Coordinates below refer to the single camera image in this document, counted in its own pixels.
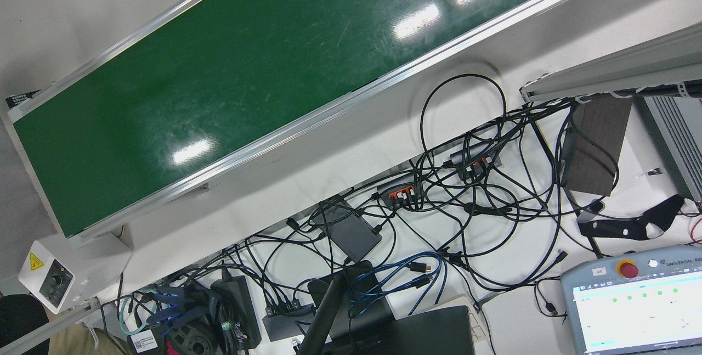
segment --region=control box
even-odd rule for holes
[[[33,242],[19,279],[46,308],[60,313],[116,283],[130,255],[112,233],[78,249],[54,234]]]
[[[578,354],[702,353],[702,247],[586,262],[561,289]]]

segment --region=label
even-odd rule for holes
[[[40,260],[37,255],[33,254],[30,252],[30,268],[32,268],[32,271],[37,270],[38,268],[43,267],[43,262]]]
[[[134,350],[136,352],[145,352],[148,350],[153,350],[153,348],[158,348],[156,344],[156,339],[154,338],[154,333],[151,330],[144,330],[142,333],[137,333],[135,335],[129,336],[134,345]]]
[[[14,108],[20,105],[20,103],[24,102],[24,100],[27,100],[28,98],[33,98],[38,92],[38,90],[35,90],[33,92],[11,95],[10,97],[5,99],[5,102],[7,103],[8,107]]]

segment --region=black bracket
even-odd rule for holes
[[[682,196],[674,195],[646,210],[637,218],[598,219],[589,222],[579,220],[578,226],[580,233],[586,237],[650,240],[660,237],[670,228],[684,203],[685,199]]]

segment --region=blue cable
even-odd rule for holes
[[[438,262],[438,266],[436,269],[432,270],[429,273],[424,273],[422,275],[418,275],[417,277],[414,277],[413,279],[409,280],[406,283],[403,283],[401,285],[397,285],[396,287],[389,289],[389,290],[383,290],[382,287],[384,284],[388,283],[389,280],[391,280],[397,273],[401,272],[403,268],[408,267],[412,262],[415,260],[418,260],[419,258],[433,258]],[[379,267],[373,268],[370,270],[370,272],[363,273],[356,277],[356,279],[351,282],[349,292],[351,295],[355,295],[356,299],[352,300],[351,302],[351,307],[349,307],[348,311],[348,317],[349,318],[356,318],[360,317],[363,315],[363,313],[366,312],[366,310],[371,307],[371,305],[375,302],[378,302],[378,300],[383,299],[385,296],[389,295],[390,293],[395,293],[395,292],[400,292],[402,290],[406,290],[409,288],[414,288],[416,284],[421,283],[423,280],[426,280],[429,278],[429,283],[426,284],[426,289],[422,292],[422,294],[419,296],[419,299],[417,302],[414,304],[414,307],[410,310],[408,315],[412,315],[414,310],[419,306],[419,303],[424,299],[424,297],[429,293],[429,290],[432,289],[432,287],[436,284],[437,280],[436,278],[439,277],[439,275],[442,275],[442,280],[441,280],[441,288],[439,289],[439,293],[437,295],[436,300],[434,301],[434,304],[439,303],[439,299],[441,298],[442,293],[444,292],[444,288],[446,287],[446,279],[447,279],[447,271],[448,268],[446,267],[446,259],[442,257],[441,255],[437,254],[436,252],[431,252],[431,251],[426,251],[426,252],[420,252],[416,255],[412,255],[411,257],[404,258],[403,260],[396,262],[396,263],[387,263],[384,265],[381,265]],[[378,285],[373,286],[371,289],[363,291],[363,290],[358,290],[358,285],[366,280],[366,278],[371,277],[372,275],[375,275],[376,273],[379,272],[384,272],[386,270],[393,269],[394,270],[383,280],[378,282]]]

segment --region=screen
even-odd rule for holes
[[[586,353],[615,355],[702,344],[702,268],[573,288]]]

